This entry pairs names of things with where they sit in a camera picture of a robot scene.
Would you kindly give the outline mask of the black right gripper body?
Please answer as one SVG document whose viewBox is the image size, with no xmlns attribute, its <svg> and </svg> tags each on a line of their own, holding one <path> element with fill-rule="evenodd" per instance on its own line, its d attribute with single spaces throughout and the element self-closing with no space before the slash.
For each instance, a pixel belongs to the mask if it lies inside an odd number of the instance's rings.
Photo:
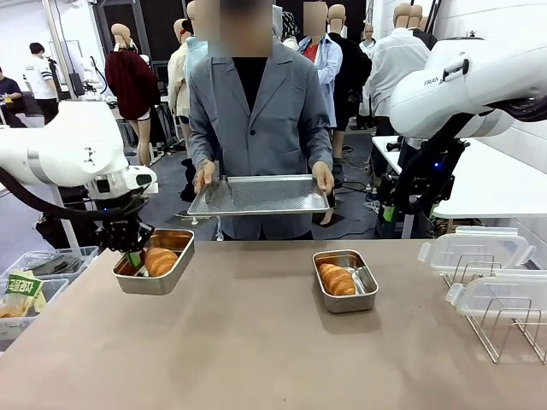
<svg viewBox="0 0 547 410">
<path fill-rule="evenodd" d="M 428 210 L 450 198 L 455 176 L 402 171 L 400 174 L 385 173 L 379 184 L 379 202 L 398 210 Z"/>
</svg>

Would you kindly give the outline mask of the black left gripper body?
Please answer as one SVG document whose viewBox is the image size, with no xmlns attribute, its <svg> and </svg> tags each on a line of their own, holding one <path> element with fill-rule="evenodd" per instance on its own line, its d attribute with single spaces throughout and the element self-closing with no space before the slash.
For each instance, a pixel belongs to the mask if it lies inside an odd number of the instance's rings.
<svg viewBox="0 0 547 410">
<path fill-rule="evenodd" d="M 104 248 L 121 253 L 140 252 L 154 233 L 154 226 L 144 223 L 137 214 L 102 223 L 100 238 Z"/>
</svg>

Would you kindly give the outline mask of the person's left hand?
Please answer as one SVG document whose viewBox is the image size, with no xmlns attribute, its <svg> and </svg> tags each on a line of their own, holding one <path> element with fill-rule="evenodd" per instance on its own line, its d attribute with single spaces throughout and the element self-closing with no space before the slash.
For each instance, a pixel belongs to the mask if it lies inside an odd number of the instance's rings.
<svg viewBox="0 0 547 410">
<path fill-rule="evenodd" d="M 317 187 L 325 195 L 329 195 L 334 187 L 334 177 L 331 168 L 323 161 L 317 161 L 312 166 L 312 175 Z"/>
</svg>

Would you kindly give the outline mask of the person's right hand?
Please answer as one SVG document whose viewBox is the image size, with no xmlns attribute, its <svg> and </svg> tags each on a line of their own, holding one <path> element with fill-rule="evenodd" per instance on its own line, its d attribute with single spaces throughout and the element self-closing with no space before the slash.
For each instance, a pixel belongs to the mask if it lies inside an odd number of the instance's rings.
<svg viewBox="0 0 547 410">
<path fill-rule="evenodd" d="M 215 172 L 216 167 L 212 161 L 203 160 L 200 162 L 194 178 L 194 191 L 196 194 L 198 194 L 203 187 L 212 183 Z"/>
</svg>

